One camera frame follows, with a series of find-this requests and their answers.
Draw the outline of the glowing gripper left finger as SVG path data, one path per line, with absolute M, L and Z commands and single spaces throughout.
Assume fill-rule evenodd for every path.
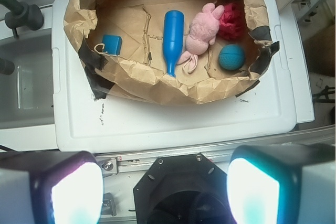
M 1 223 L 98 223 L 102 203 L 89 152 L 1 153 Z

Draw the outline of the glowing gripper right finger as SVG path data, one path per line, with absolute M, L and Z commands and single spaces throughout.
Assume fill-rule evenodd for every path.
M 241 145 L 227 196 L 237 223 L 335 223 L 335 146 Z

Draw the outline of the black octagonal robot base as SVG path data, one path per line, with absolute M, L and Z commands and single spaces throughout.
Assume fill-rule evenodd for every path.
M 227 174 L 206 157 L 153 163 L 133 189 L 137 223 L 235 223 Z

